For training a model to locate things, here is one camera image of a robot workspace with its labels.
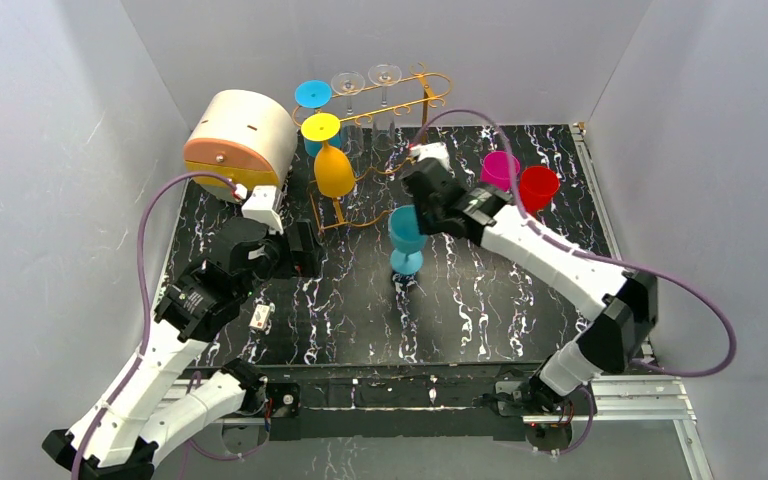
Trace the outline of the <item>light blue wine glass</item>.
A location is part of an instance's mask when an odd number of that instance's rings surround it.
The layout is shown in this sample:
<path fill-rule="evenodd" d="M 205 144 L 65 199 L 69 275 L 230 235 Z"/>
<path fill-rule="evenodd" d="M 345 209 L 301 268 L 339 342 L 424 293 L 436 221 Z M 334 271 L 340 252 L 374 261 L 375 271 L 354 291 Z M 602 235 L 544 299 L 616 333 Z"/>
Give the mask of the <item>light blue wine glass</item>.
<path fill-rule="evenodd" d="M 404 276 L 417 274 L 424 262 L 422 250 L 428 236 L 419 230 L 415 207 L 405 205 L 393 210 L 387 226 L 393 248 L 390 255 L 392 270 Z"/>

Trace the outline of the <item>magenta wine glass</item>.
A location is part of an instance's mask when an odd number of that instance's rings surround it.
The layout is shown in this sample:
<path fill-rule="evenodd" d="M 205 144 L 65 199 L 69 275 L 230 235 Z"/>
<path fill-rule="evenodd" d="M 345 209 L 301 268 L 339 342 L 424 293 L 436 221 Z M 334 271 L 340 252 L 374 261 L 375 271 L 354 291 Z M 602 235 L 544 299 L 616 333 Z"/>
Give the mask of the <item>magenta wine glass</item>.
<path fill-rule="evenodd" d="M 515 156 L 508 156 L 504 151 L 493 151 L 483 159 L 479 181 L 510 192 L 519 172 L 520 162 Z"/>

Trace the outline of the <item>red wine glass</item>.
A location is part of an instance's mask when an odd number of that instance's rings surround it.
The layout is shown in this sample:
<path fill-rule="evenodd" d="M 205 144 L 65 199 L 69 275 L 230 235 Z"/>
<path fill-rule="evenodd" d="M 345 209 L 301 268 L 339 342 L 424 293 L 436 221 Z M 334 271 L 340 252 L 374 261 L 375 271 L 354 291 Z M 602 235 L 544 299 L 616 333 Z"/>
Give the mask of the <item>red wine glass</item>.
<path fill-rule="evenodd" d="M 527 167 L 520 175 L 518 193 L 529 214 L 545 208 L 560 188 L 556 173 L 545 166 Z"/>

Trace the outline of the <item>yellow wine glass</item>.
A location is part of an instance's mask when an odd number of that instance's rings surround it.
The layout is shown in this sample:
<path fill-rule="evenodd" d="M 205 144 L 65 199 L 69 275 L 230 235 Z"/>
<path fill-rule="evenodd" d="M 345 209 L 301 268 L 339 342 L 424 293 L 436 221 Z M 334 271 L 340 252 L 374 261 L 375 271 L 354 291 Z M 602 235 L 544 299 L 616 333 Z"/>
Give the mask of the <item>yellow wine glass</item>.
<path fill-rule="evenodd" d="M 331 144 L 338 138 L 340 120 L 330 113 L 315 113 L 301 125 L 303 138 L 320 146 L 313 164 L 314 177 L 320 193 L 336 199 L 350 193 L 356 184 L 354 170 L 346 154 Z"/>

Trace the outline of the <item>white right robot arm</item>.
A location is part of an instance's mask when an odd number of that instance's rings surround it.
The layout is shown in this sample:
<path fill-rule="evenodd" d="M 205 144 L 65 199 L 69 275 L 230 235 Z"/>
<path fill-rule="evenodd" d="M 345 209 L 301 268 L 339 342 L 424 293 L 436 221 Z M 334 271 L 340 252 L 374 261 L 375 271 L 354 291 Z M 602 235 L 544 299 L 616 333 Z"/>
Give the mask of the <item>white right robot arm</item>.
<path fill-rule="evenodd" d="M 621 374 L 657 323 L 657 280 L 610 259 L 589 258 L 564 237 L 522 215 L 511 194 L 480 182 L 466 187 L 436 158 L 401 178 L 422 234 L 445 233 L 501 255 L 572 303 L 584 331 L 551 354 L 528 381 L 521 406 L 549 412 L 601 374 Z"/>

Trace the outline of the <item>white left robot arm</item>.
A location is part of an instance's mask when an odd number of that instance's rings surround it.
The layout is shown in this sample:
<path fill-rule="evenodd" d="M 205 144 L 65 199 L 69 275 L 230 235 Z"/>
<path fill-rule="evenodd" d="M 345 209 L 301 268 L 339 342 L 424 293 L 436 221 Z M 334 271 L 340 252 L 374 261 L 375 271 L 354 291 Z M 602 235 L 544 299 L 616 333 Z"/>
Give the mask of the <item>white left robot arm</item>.
<path fill-rule="evenodd" d="M 280 233 L 244 217 L 226 221 L 203 255 L 171 281 L 148 335 L 97 403 L 68 429 L 50 431 L 42 450 L 75 479 L 149 479 L 178 446 L 220 417 L 244 408 L 264 376 L 240 359 L 171 405 L 158 405 L 186 367 L 273 279 L 321 273 L 313 223 Z"/>

